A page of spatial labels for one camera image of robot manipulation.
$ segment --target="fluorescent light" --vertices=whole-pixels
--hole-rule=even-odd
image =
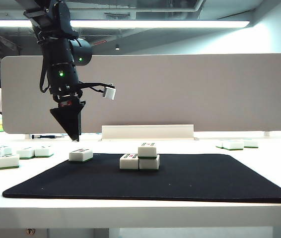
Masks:
[[[133,28],[243,28],[249,21],[115,21],[73,20],[72,27],[133,29]],[[0,27],[31,27],[29,20],[0,20]]]
[[[29,20],[0,20],[0,27],[32,27]]]
[[[72,27],[131,29],[131,28],[243,28],[249,21],[95,21],[74,20]]]

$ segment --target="black cable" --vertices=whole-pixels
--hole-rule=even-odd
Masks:
[[[250,11],[253,11],[253,10],[247,10],[247,11],[235,13],[235,14],[232,14],[232,15],[229,15],[229,16],[220,17],[220,18],[217,18],[217,20],[225,19],[225,18],[231,17],[231,16],[237,16],[237,15],[244,14],[244,13],[247,13],[247,12],[250,12]]]
[[[79,46],[82,47],[80,41],[79,41],[78,39],[75,39],[75,40],[76,40],[76,42],[79,44]]]
[[[42,93],[45,93],[50,87],[50,83],[48,81],[48,86],[45,89],[43,89],[43,84],[45,82],[46,72],[47,72],[47,64],[46,64],[45,57],[43,57],[41,74],[40,74],[40,82],[39,82],[39,88],[40,88],[40,91]]]
[[[80,83],[77,85],[77,88],[90,88],[90,87],[95,87],[95,86],[115,88],[113,85],[105,84],[105,83]]]
[[[90,89],[92,89],[92,90],[94,90],[95,92],[98,92],[98,93],[104,93],[102,90],[97,90],[97,89],[95,89],[93,87],[90,87]]]

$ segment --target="desk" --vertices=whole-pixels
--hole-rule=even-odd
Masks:
[[[281,133],[258,136],[259,149],[226,151],[214,146],[216,138],[196,133],[200,140],[156,141],[158,153],[228,154],[281,187]],[[100,135],[85,134],[80,142],[69,138],[25,140],[24,135],[0,133],[0,145],[13,149],[51,144],[50,158],[21,160],[20,168],[0,171],[0,229],[6,228],[150,228],[150,227],[254,227],[281,226],[281,204],[13,199],[1,193],[68,158],[78,147],[94,153],[136,153],[140,141],[100,141]]]

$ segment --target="black mat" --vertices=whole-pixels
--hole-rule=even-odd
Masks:
[[[64,161],[3,196],[281,203],[280,187],[228,155],[161,154],[159,171],[120,171],[121,156]]]

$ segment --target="ceiling pipe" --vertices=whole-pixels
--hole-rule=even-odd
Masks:
[[[19,37],[19,36],[31,36],[31,37],[36,37],[34,34],[19,34],[19,35],[12,35],[12,34],[9,34],[8,35],[9,37]],[[115,35],[82,35],[80,34],[80,37],[111,37],[111,36],[115,36]]]
[[[193,8],[70,8],[70,12],[100,11],[100,12],[196,12],[204,0],[198,0]],[[0,13],[23,13],[22,9],[0,9]]]
[[[7,40],[5,37],[0,35],[0,42],[10,48],[13,51],[18,51],[18,49],[21,49],[21,46],[15,44],[14,42]]]
[[[183,7],[183,8],[187,8],[188,7],[188,1],[187,0],[181,0],[180,2],[180,5]],[[179,15],[174,15],[172,16],[172,20],[185,20],[188,16],[188,12],[181,12]]]
[[[205,2],[205,0],[197,0],[197,2],[196,2],[196,5],[195,5],[195,7],[194,8],[172,8],[172,9],[181,9],[181,11],[179,11],[179,12],[183,12],[183,13],[185,13],[185,12],[197,12],[197,11],[199,11],[200,10],[200,8],[202,7],[202,4]],[[139,29],[134,29],[133,31],[127,31],[127,32],[125,32],[125,33],[123,33],[122,35],[121,35],[121,38],[124,38],[124,37],[127,37],[127,36],[130,36],[130,35],[134,35],[134,34],[137,34],[137,33],[140,33],[140,32],[142,32],[143,30],[139,30]],[[111,42],[111,41],[115,41],[116,40],[116,37],[115,36],[111,36],[111,37],[107,37],[107,38],[104,38],[104,40],[106,40],[106,42]]]

